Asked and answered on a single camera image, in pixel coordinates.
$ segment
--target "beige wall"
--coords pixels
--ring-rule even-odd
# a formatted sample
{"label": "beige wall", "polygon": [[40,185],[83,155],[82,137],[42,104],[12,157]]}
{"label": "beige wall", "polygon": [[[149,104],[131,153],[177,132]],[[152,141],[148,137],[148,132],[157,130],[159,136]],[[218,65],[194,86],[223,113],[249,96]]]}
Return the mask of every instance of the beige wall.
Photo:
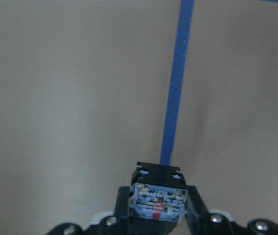
{"label": "beige wall", "polygon": [[[0,235],[85,228],[136,161],[158,162],[178,13],[0,1]],[[278,3],[195,2],[180,111],[187,183],[242,225],[278,222]]]}

